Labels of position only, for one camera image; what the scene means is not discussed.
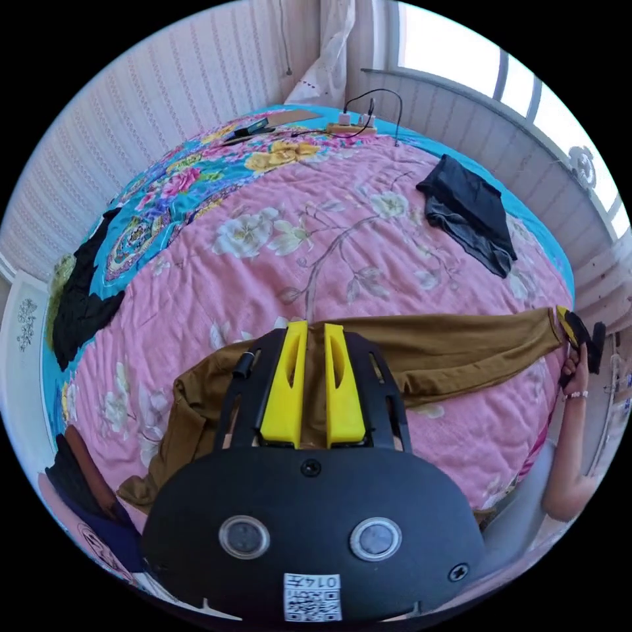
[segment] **label sticker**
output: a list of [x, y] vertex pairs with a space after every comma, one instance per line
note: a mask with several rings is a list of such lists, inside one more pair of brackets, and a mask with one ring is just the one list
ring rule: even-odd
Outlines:
[[339, 575], [283, 575], [286, 621], [342, 621]]

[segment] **person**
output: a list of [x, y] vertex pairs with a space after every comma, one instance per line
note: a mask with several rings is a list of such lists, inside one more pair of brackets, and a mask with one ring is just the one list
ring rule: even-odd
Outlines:
[[571, 379], [563, 390], [564, 416], [542, 508], [554, 520], [569, 522], [583, 511], [598, 484], [597, 479], [584, 476], [581, 471], [589, 382], [585, 344], [579, 354], [571, 351], [562, 373]]

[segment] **pink quilt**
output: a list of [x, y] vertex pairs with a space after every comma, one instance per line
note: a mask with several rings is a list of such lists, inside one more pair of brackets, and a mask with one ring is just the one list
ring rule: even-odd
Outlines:
[[[508, 217], [518, 261], [506, 279], [428, 225], [415, 185], [433, 156], [390, 137], [284, 151], [291, 159], [268, 171], [262, 156], [265, 175], [184, 228], [134, 277], [85, 351], [68, 388], [70, 418], [113, 488], [146, 474], [173, 380], [229, 343], [292, 319], [571, 305], [518, 220]], [[546, 433], [563, 360], [560, 350], [500, 386], [409, 411], [415, 453], [451, 476], [473, 508], [492, 506]], [[142, 528], [144, 516], [132, 515]]]

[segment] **window frame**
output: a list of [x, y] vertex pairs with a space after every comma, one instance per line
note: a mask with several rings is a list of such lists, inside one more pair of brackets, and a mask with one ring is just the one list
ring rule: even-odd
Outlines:
[[[535, 117], [537, 116], [538, 109], [540, 107], [540, 99], [542, 96], [542, 80], [533, 73], [533, 89], [531, 91], [531, 100], [529, 102], [529, 108], [527, 110], [527, 116], [524, 117], [517, 111], [513, 110], [510, 106], [505, 105], [502, 102], [502, 96], [507, 82], [507, 76], [509, 72], [509, 53], [504, 51], [500, 46], [500, 64], [498, 68], [498, 76], [496, 78], [496, 87], [494, 89], [494, 95], [488, 97], [487, 95], [470, 88], [464, 84], [457, 83], [446, 77], [431, 74], [430, 72], [423, 72], [422, 70], [416, 70], [414, 68], [408, 68], [406, 66], [400, 66], [400, 10], [399, 2], [389, 1], [385, 2], [386, 7], [386, 32], [387, 38], [386, 46], [384, 47], [384, 57], [382, 58], [384, 64], [377, 68], [361, 68], [364, 72], [377, 72], [386, 73], [395, 76], [401, 76], [404, 78], [414, 79], [437, 85], [441, 88], [451, 90], [457, 94], [461, 94], [464, 97], [488, 107], [496, 114], [508, 120], [510, 123], [524, 131], [534, 140], [536, 140], [553, 158], [563, 164], [569, 173], [571, 173], [570, 158], [567, 153], [559, 147], [553, 140], [551, 140], [543, 131], [535, 126]], [[610, 235], [611, 241], [614, 243], [618, 240], [615, 233], [612, 220], [614, 219], [620, 205], [621, 195], [617, 191], [617, 197], [614, 200], [612, 206], [607, 209], [604, 204], [598, 198], [594, 190], [586, 190], [590, 201], [592, 202], [595, 210], [601, 217], [605, 224], [606, 230]]]
[[494, 88], [494, 94], [492, 97], [488, 97], [469, 86], [464, 84], [459, 84], [455, 81], [447, 79], [445, 77], [441, 77], [439, 75], [431, 74], [430, 72], [424, 72], [422, 70], [416, 70], [415, 68], [408, 68], [407, 66], [400, 66], [400, 3], [399, 2], [388, 2], [387, 13], [388, 13], [388, 49], [386, 52], [386, 68], [387, 72], [397, 73], [397, 74], [405, 74], [409, 77], [418, 78], [422, 80], [428, 80], [432, 78], [433, 80], [440, 80], [443, 84], [448, 84], [451, 88], [459, 89], [459, 92], [463, 93], [465, 91], [465, 96], [475, 96], [477, 99], [481, 97], [486, 100], [495, 101], [497, 104], [500, 104], [502, 107], [506, 107], [511, 112], [525, 120], [528, 123], [533, 124], [535, 120], [536, 114], [538, 113], [538, 108], [540, 106], [540, 96], [542, 94], [542, 80], [533, 73], [533, 89], [531, 90], [531, 100], [529, 102], [529, 108], [527, 109], [527, 116], [523, 117], [518, 112], [514, 111], [508, 105], [505, 105], [502, 102], [502, 96], [505, 91], [505, 85], [507, 84], [507, 76], [509, 73], [509, 53], [503, 50], [500, 46], [498, 46], [498, 50], [500, 52], [500, 63], [498, 65], [498, 76], [496, 77], [496, 87]]

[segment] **hand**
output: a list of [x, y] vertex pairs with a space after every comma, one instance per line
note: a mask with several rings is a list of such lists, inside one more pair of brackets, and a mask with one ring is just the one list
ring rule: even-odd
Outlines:
[[571, 381], [564, 388], [565, 395], [588, 390], [588, 349], [585, 344], [579, 348], [579, 355], [574, 349], [571, 350], [562, 367], [562, 373], [572, 376]]

